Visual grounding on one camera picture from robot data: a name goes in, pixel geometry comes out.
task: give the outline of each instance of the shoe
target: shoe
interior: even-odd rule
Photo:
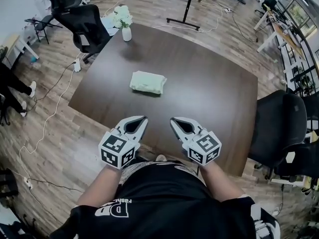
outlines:
[[[26,110],[26,102],[25,101],[22,102],[21,106],[22,106],[22,110]],[[20,113],[20,114],[21,114],[22,117],[26,116],[26,112]]]
[[[167,159],[164,155],[161,154],[156,157],[155,161],[167,161]]]
[[[31,82],[31,85],[29,87],[32,89],[31,94],[29,95],[29,97],[33,98],[34,95],[35,95],[36,82],[35,81]]]

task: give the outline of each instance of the white vase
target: white vase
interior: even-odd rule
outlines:
[[[123,27],[122,28],[122,36],[123,36],[123,40],[128,42],[132,39],[132,32],[130,27]]]

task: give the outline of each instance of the person's arm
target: person's arm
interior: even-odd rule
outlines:
[[[239,198],[245,194],[214,161],[201,166],[200,172],[210,193],[220,202]]]
[[[90,187],[79,198],[77,205],[100,207],[112,200],[119,185],[122,170],[111,166],[102,169]]]

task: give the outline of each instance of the table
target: table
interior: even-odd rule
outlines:
[[[258,21],[256,26],[254,27],[254,30],[257,30],[260,24],[266,21],[267,16],[271,14],[272,14],[271,12],[266,11],[265,14],[262,16],[262,18]],[[262,45],[259,46],[259,48],[257,49],[257,52],[261,52],[266,46],[269,45],[269,43],[271,43],[271,41],[275,38],[275,36],[277,36],[279,38],[282,38],[285,41],[284,43],[278,46],[279,49],[281,49],[287,43],[298,54],[298,56],[296,56],[296,59],[297,58],[299,59],[299,57],[301,57],[303,60],[305,60],[305,56],[301,47],[297,47],[289,35],[284,35],[283,31],[280,29],[280,27],[277,24],[272,23],[272,26],[274,28],[274,32],[268,37],[268,39],[264,41]]]
[[[142,143],[156,153],[186,159],[170,128],[171,117],[197,120],[223,146],[217,163],[241,176],[250,148],[257,105],[257,78],[198,44],[132,24],[132,40],[118,31],[95,59],[69,106],[109,127],[121,119],[149,118]],[[161,96],[130,89],[135,71],[167,78]]]
[[[2,62],[9,68],[11,68],[11,65],[14,64],[20,53],[24,54],[24,48],[26,48],[36,59],[39,59],[39,56],[30,48],[19,34],[14,33],[9,35],[1,45],[3,47],[8,47],[6,58],[4,58]]]

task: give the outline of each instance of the power strip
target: power strip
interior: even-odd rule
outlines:
[[[33,185],[31,183],[30,179],[27,179],[26,177],[23,178],[24,183],[28,186],[29,189],[33,189]]]

